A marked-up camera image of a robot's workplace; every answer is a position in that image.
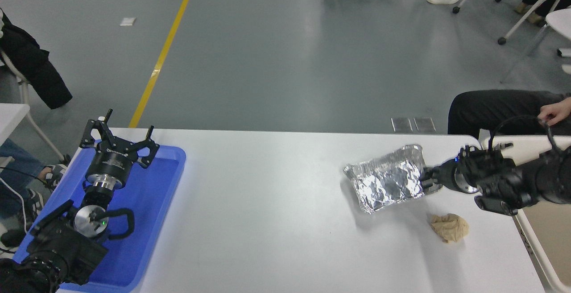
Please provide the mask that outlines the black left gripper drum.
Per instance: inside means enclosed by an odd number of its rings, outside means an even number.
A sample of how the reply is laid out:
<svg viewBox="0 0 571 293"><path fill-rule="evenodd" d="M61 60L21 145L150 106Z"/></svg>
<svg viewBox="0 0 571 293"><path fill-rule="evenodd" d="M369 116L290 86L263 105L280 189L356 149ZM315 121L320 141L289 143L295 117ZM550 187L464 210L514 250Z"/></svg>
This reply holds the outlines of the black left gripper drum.
<svg viewBox="0 0 571 293"><path fill-rule="evenodd" d="M95 156L88 167L86 179L94 183L99 177L112 177L117 183L126 183L133 164L137 161L134 147L111 149L107 144L95 146Z"/></svg>

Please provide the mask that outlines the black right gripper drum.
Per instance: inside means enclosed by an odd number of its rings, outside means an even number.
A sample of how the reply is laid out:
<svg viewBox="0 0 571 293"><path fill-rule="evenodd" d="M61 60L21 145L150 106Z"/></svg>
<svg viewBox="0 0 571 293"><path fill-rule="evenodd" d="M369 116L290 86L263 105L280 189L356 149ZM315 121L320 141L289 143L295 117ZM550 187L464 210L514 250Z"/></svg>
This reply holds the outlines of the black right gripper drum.
<svg viewBox="0 0 571 293"><path fill-rule="evenodd" d="M438 185L443 185L453 191L462 191L455 180L456 161L446 161L434 167L434 180Z"/></svg>

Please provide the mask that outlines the person's hand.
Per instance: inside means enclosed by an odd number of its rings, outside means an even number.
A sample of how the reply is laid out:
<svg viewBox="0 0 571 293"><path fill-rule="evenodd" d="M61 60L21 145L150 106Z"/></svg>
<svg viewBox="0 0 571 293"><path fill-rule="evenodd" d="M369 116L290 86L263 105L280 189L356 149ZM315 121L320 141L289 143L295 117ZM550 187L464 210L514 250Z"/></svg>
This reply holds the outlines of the person's hand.
<svg viewBox="0 0 571 293"><path fill-rule="evenodd" d="M542 106L537 118L548 126L555 126L565 120L570 113L571 98L568 97L557 103Z"/></svg>

